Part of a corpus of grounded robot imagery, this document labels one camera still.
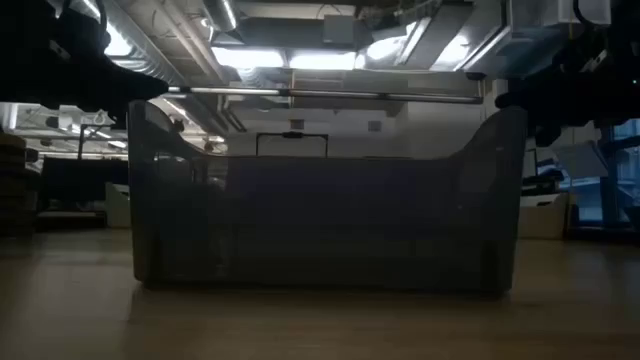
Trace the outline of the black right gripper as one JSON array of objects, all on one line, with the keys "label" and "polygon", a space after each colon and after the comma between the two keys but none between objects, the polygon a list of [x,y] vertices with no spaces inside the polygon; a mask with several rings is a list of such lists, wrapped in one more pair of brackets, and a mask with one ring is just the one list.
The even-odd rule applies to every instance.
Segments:
[{"label": "black right gripper", "polygon": [[538,146],[550,146],[564,129],[591,121],[602,128],[640,118],[640,78],[580,75],[543,86],[534,81],[507,85],[495,99],[496,107],[524,109]]}]

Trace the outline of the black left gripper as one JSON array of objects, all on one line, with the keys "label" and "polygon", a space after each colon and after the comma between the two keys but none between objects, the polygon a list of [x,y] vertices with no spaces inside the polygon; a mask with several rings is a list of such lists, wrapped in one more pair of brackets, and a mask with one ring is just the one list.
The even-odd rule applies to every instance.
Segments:
[{"label": "black left gripper", "polygon": [[132,102],[148,101],[169,91],[162,79],[129,73],[114,64],[104,48],[49,47],[44,57],[44,104],[104,110],[116,120]]}]

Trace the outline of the white plastic bin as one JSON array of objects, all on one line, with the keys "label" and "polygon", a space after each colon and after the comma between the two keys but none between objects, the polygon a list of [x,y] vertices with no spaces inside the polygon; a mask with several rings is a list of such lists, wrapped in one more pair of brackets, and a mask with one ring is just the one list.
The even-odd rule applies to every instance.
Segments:
[{"label": "white plastic bin", "polygon": [[564,235],[567,193],[522,196],[518,219],[518,237],[558,240]]},{"label": "white plastic bin", "polygon": [[129,186],[107,182],[105,184],[105,212],[110,228],[131,227]]}]

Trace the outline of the grey tilted panel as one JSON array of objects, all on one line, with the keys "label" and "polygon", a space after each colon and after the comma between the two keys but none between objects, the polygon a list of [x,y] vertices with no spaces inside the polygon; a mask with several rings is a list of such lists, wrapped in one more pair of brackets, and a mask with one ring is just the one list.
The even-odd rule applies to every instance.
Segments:
[{"label": "grey tilted panel", "polygon": [[561,167],[573,180],[608,176],[607,161],[594,141],[553,148]]}]

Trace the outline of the black equipment pile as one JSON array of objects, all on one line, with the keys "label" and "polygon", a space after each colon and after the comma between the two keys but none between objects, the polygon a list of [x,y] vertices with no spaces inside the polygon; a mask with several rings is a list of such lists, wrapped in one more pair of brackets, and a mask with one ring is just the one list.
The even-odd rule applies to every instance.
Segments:
[{"label": "black equipment pile", "polygon": [[555,194],[564,180],[564,173],[554,159],[545,159],[541,162],[525,161],[521,195],[526,197]]}]

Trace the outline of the black monitor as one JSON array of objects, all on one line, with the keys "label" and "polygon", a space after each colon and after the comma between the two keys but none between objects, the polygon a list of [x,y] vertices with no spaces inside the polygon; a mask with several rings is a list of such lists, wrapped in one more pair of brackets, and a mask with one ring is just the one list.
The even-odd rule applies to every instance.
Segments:
[{"label": "black monitor", "polygon": [[129,184],[123,160],[45,158],[40,195],[45,199],[88,202],[105,199],[105,184]]}]

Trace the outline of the ceiling light panel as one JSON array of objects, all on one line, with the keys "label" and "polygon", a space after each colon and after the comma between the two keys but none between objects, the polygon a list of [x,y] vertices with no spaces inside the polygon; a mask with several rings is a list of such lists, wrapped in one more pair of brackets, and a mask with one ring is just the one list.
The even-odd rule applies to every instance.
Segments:
[{"label": "ceiling light panel", "polygon": [[285,65],[282,55],[275,50],[211,48],[217,61],[224,66],[237,69],[282,68]]},{"label": "ceiling light panel", "polygon": [[346,53],[296,53],[289,61],[289,67],[300,70],[352,70],[356,60],[355,52]]}]

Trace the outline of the silver horizontal pipe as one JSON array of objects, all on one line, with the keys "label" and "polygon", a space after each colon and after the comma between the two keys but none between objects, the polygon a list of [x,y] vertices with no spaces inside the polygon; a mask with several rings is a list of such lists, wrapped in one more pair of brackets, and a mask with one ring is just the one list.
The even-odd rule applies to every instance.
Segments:
[{"label": "silver horizontal pipe", "polygon": [[479,96],[460,96],[436,93],[386,93],[340,90],[311,90],[291,88],[187,87],[169,86],[167,94],[216,94],[261,97],[344,98],[356,100],[424,102],[444,104],[481,104]]}]

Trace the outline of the grey ceiling box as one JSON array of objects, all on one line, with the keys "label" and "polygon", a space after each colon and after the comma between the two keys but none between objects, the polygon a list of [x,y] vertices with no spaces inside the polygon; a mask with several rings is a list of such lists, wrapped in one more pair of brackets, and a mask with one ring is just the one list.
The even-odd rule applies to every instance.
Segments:
[{"label": "grey ceiling box", "polygon": [[354,42],[354,18],[345,15],[325,15],[323,42],[332,45],[350,45]]}]

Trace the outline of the dark grey translucent bin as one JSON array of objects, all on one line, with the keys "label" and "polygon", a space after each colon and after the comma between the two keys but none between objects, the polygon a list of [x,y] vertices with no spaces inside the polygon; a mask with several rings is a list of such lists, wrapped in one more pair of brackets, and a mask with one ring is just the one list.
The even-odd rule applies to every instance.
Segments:
[{"label": "dark grey translucent bin", "polygon": [[527,114],[435,159],[212,156],[129,110],[134,275],[144,283],[511,289]]}]

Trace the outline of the black metal table frame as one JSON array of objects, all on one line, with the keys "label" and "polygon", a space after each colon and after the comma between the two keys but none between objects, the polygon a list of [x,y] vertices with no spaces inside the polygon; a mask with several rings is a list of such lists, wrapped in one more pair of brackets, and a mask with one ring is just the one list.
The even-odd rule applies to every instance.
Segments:
[{"label": "black metal table frame", "polygon": [[[80,231],[107,228],[103,213],[41,213],[36,217],[37,232]],[[582,241],[598,244],[627,245],[640,248],[640,232],[631,227],[572,227],[564,233],[565,241]]]}]

